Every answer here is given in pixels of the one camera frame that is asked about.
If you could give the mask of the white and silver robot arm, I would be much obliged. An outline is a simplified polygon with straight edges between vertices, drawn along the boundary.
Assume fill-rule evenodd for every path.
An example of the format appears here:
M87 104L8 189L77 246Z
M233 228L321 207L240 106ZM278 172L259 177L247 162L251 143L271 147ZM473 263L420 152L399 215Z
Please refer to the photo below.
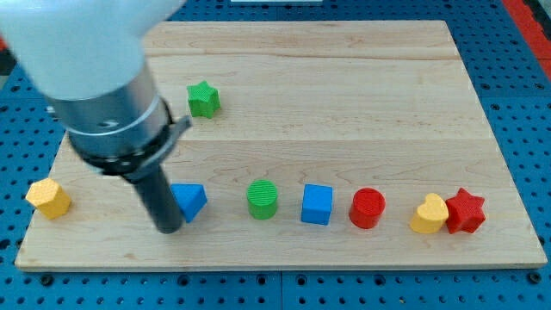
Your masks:
M26 0L1 3L1 35L102 174L140 179L190 126L174 122L145 59L145 34L183 0Z

